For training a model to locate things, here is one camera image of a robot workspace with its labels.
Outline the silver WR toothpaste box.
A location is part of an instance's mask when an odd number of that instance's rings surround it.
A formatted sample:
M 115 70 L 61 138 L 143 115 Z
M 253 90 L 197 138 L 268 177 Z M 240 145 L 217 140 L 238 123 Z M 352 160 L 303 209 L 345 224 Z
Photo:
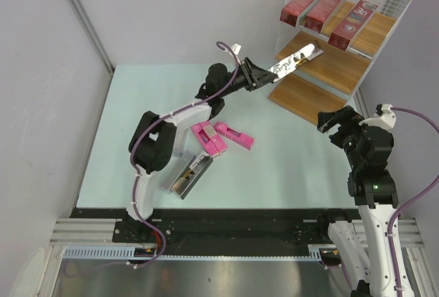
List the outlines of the silver WR toothpaste box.
M 324 50 L 323 48 L 321 48 L 317 41 L 313 41 L 312 43 L 309 43 L 308 45 L 302 47 L 301 49 L 279 61 L 269 69 L 269 72 L 276 75 L 276 77 L 272 80 L 272 83 L 277 83 L 285 76 L 297 70 L 299 66 L 309 61 L 312 61 L 318 56 L 321 56 L 323 53 Z

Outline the silver O toothpaste box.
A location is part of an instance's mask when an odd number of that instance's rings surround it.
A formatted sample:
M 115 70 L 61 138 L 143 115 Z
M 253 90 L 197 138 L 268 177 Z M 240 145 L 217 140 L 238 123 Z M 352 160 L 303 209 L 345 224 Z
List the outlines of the silver O toothpaste box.
M 212 163 L 213 157 L 207 152 L 183 154 L 178 161 L 176 175 L 171 179 L 170 191 L 181 200 L 185 199 Z

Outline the plain silver toothpaste box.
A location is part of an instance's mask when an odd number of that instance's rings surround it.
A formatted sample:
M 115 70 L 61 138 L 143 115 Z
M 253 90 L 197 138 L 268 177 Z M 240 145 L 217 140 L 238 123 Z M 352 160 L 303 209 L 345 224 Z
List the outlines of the plain silver toothpaste box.
M 185 151 L 185 143 L 187 139 L 188 128 L 177 128 L 176 135 L 174 139 L 174 146 L 172 150 L 172 155 L 181 157 Z

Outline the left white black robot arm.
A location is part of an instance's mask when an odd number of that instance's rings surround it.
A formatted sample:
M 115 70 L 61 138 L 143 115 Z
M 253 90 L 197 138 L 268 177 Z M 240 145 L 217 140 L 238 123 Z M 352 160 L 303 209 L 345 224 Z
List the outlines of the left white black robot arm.
M 128 225 L 129 236 L 142 242 L 154 232 L 161 240 L 165 239 L 163 232 L 147 219 L 153 213 L 158 173 L 167 166 L 173 154 L 182 151 L 188 129 L 217 116 L 225 105 L 225 96 L 242 88 L 254 91 L 280 78 L 278 69 L 262 69 L 249 58 L 241 62 L 236 60 L 231 72 L 222 63 L 213 64 L 191 103 L 166 115 L 151 111 L 143 114 L 128 146 L 130 164 L 136 171 L 127 207 L 127 213 L 133 219 Z

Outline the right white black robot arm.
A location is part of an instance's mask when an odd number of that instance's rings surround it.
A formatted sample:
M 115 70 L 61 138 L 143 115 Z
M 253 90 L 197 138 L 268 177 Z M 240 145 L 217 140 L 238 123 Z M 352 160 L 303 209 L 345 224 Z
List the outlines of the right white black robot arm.
M 367 246 L 361 245 L 353 223 L 347 219 L 318 223 L 318 238 L 335 244 L 353 293 L 413 296 L 399 239 L 396 183 L 387 169 L 394 147 L 390 131 L 396 123 L 392 106 L 379 105 L 376 115 L 368 119 L 351 106 L 319 112 L 317 118 L 321 133 L 337 127 L 329 139 L 348 159 L 348 193 L 358 208 Z

